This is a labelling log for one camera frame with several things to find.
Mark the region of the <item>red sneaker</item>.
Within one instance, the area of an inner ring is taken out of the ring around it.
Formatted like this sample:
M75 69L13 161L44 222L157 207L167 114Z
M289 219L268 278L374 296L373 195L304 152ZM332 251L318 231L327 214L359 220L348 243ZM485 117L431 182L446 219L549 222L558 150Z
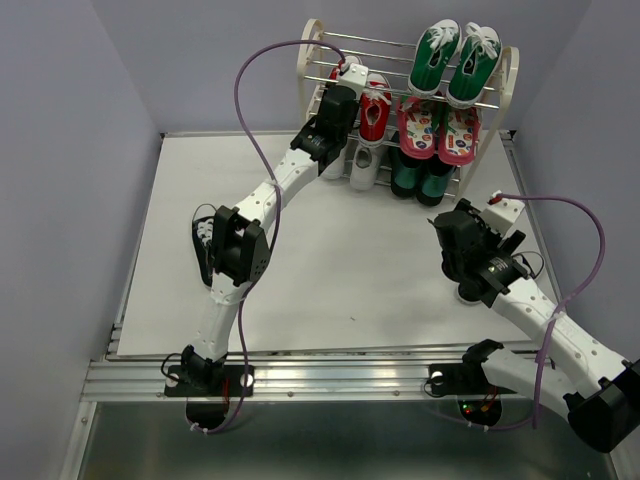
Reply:
M336 84L339 81L339 79L341 78L341 75L342 75L343 66L344 66L343 63L339 63L337 66L335 66L331 70L331 73L329 74L329 76L327 78L327 81L329 83Z
M360 99L359 142L369 148L380 146L386 135L392 95L387 79L378 73L369 73Z

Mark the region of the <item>white sneaker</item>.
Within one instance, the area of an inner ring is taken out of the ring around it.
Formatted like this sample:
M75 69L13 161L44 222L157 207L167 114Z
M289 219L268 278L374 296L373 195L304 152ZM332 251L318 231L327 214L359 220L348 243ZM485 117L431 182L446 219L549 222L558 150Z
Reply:
M368 147L359 144L352 160L350 186L359 191L371 189L377 179L383 155L383 145Z
M339 155L323 171L321 176L327 180L339 179L344 173L345 158Z

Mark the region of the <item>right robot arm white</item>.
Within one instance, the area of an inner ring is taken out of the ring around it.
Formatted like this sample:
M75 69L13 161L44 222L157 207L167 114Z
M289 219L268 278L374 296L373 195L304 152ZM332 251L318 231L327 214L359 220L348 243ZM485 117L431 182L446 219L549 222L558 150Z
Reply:
M482 303L520 329L537 346L535 359L486 339L457 363L430 365L424 391L439 398L507 390L565 419L593 450L610 453L639 426L639 364L587 333L515 259L525 235L513 226L524 202L496 192L479 210L462 199L431 224L443 273L461 298Z

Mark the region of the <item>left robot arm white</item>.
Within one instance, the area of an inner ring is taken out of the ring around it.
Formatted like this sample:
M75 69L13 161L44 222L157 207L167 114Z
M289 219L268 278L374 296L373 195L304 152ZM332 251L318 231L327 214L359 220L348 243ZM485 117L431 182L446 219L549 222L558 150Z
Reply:
M199 230L206 243L210 295L195 339L181 352L179 364L163 371L167 396L220 396L248 378L247 367L224 367L232 328L247 293L269 266L282 210L338 158L361 94L361 88L346 85L326 90L317 114L294 137L268 179L235 206L218 207Z

